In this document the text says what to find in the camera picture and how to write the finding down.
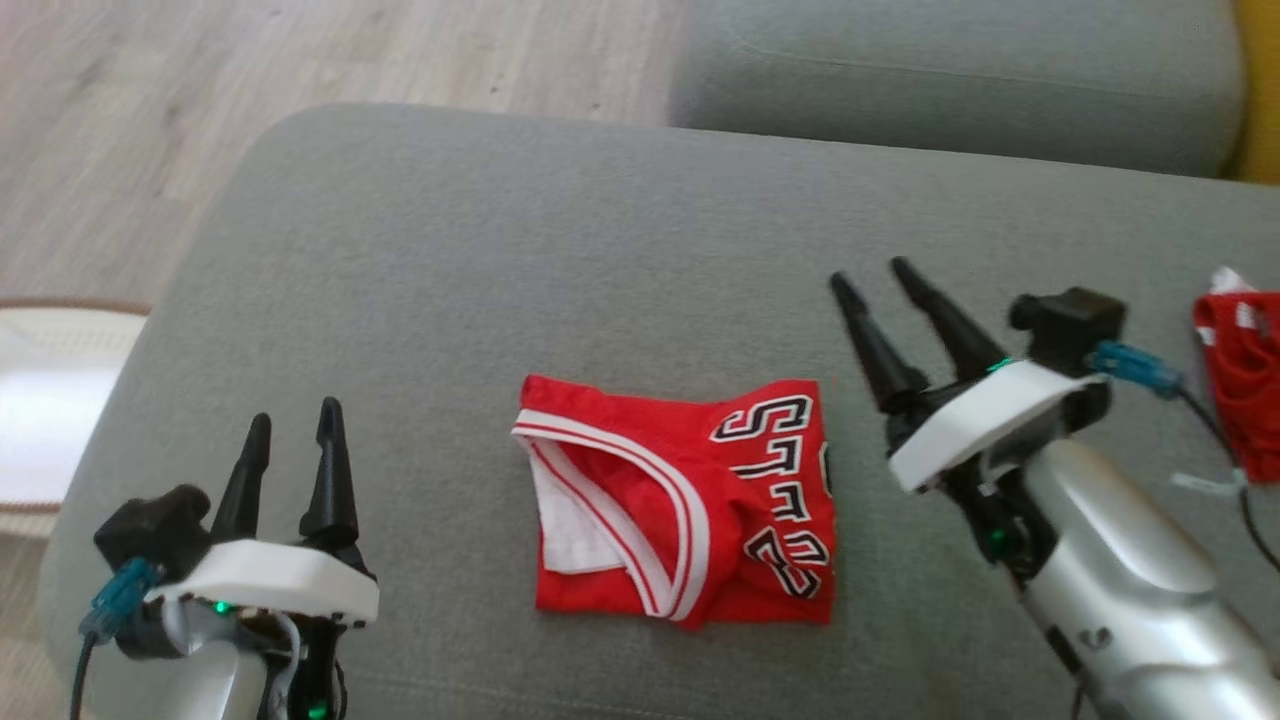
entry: sofa cushion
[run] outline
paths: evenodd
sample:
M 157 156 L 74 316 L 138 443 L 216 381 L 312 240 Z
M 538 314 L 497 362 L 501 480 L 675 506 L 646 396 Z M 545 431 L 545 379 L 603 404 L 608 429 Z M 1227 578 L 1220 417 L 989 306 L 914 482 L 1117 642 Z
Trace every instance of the sofa cushion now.
M 342 400 L 378 623 L 343 638 L 352 719 L 1065 716 L 1071 679 L 941 496 L 899 489 L 827 288 L 859 283 L 901 351 L 950 364 L 887 269 L 911 256 L 1010 348 L 1020 292 L 1087 284 L 1128 337 L 1194 370 L 1219 263 L 1280 287 L 1280 190 L 1007 158 L 332 106 L 271 129 L 205 220 L 84 454 L 41 585 L 60 667 L 108 578 L 92 533 L 129 497 L 220 497 L 274 420 L 261 530 L 294 539 Z M 509 432 L 527 373 L 690 401 L 817 378 L 840 548 L 829 626 L 534 610 L 538 509 Z M 1275 577 L 1194 416 L 1121 388 L 1087 439 L 1219 561 L 1263 637 Z M 1271 532 L 1280 497 L 1260 495 Z M 156 717 L 183 662 L 93 655 L 100 720 Z
M 677 126 L 1216 174 L 1226 0 L 696 0 Z

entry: yellow cushion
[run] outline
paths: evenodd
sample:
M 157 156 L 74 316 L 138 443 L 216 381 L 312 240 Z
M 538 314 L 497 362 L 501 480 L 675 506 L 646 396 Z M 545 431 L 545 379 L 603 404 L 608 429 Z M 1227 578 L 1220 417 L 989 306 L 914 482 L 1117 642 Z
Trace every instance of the yellow cushion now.
M 1249 67 L 1235 172 L 1240 179 L 1280 184 L 1280 0 L 1238 0 L 1235 9 Z

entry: gray ottoman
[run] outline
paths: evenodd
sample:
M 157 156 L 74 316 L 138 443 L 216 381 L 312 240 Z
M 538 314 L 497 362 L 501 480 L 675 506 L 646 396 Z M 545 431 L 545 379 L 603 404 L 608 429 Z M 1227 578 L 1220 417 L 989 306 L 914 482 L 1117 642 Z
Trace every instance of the gray ottoman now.
M 351 720 L 1065 716 L 1070 679 L 960 514 L 890 475 L 827 275 L 847 269 L 934 378 L 948 364 L 886 272 L 896 254 L 1011 348 L 1015 293 L 1088 283 L 1133 304 L 1133 341 L 1194 368 L 1192 299 L 1224 261 L 1280 286 L 1276 227 L 1275 188 L 1083 165 L 403 106 L 297 115 L 206 219 L 84 455 L 42 577 L 54 657 L 72 667 L 108 577 L 93 529 L 180 482 L 220 493 L 257 411 L 275 420 L 261 528 L 293 539 L 334 395 L 383 589 L 379 621 L 339 646 Z M 531 372 L 694 401 L 818 378 L 832 625 L 690 634 L 535 611 L 538 512 L 508 436 Z M 1233 503 L 1167 487 L 1224 469 L 1190 414 L 1121 389 L 1088 437 L 1280 638 Z M 1270 530 L 1280 505 L 1257 512 Z M 92 707 L 154 717 L 177 669 L 104 651 Z
M 695 0 L 677 126 L 1215 176 L 1229 0 Z

